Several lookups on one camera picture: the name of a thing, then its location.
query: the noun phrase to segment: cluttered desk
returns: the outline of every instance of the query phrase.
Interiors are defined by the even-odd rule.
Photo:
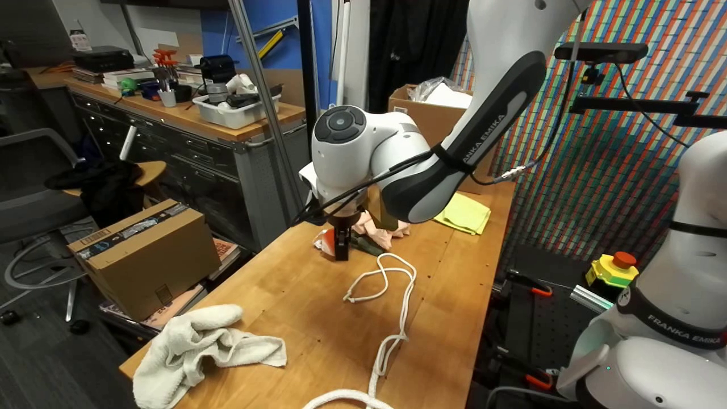
[[[461,193],[490,208],[482,236],[431,219],[393,243],[393,252],[419,267],[410,340],[380,384],[393,407],[467,404],[514,184],[467,184]],[[344,302],[356,274],[374,267],[374,256],[349,252],[349,260],[335,264],[314,250],[318,234],[321,227],[306,223],[287,228],[195,307],[240,307],[234,326],[284,337],[289,362],[208,370],[180,407],[303,407],[329,389],[365,389],[378,344],[396,330],[404,278],[393,277],[384,300]],[[120,366],[128,376],[147,347]]]

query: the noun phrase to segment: white container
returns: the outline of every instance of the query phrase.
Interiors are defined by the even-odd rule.
[[[231,107],[220,109],[217,105],[210,105],[208,95],[198,95],[198,97],[194,97],[194,102],[201,107],[201,118],[204,122],[213,122],[213,124],[229,127],[229,130],[238,130],[238,127],[246,127],[255,119],[267,118],[261,102],[247,105],[240,109],[231,109]],[[275,110],[279,110],[279,95],[273,97],[273,107],[275,107]]]

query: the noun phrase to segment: white robot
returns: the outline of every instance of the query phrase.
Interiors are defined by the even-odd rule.
[[[401,219],[435,218],[538,93],[546,58],[584,8],[587,0],[472,0],[472,105],[435,149],[404,114],[322,114],[311,141],[317,193],[337,224],[349,224],[370,184]],[[563,397],[636,409],[727,404],[727,132],[695,143],[679,175],[665,243],[618,309],[579,335],[560,375]]]

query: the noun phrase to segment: workbench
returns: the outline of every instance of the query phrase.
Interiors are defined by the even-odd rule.
[[[514,184],[464,185],[490,206],[482,236],[438,223],[413,224],[393,252],[419,267],[410,309],[410,340],[393,354],[380,397],[393,407],[467,407],[493,277],[514,202]],[[317,224],[296,224],[236,270],[198,307],[238,303],[238,330],[281,335],[287,368],[208,368],[180,407],[303,407],[331,389],[365,390],[378,344],[397,330],[404,277],[393,274],[381,300],[348,303],[344,293],[374,256],[353,252],[329,260],[314,250]],[[378,278],[361,293],[380,289]],[[147,347],[120,370],[131,376]]]
[[[167,161],[167,194],[189,202],[208,223],[247,252],[261,250],[287,228],[303,202],[298,168],[309,161],[304,109],[279,102],[281,144],[293,168],[270,143],[267,119],[227,130],[201,118],[194,102],[161,107],[142,95],[120,97],[70,73],[30,69],[37,89],[68,89],[70,102],[102,161],[117,161],[130,124],[137,139],[130,161]]]

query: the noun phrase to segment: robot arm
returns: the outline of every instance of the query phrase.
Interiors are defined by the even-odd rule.
[[[380,181],[387,208],[410,223],[435,218],[461,178],[503,139],[538,93],[547,53],[587,0],[472,0],[469,40],[474,57],[472,102],[449,135],[430,151],[412,118],[335,107],[314,127],[314,168],[322,202],[384,177],[393,166],[421,161]],[[335,216],[355,216],[355,202]]]

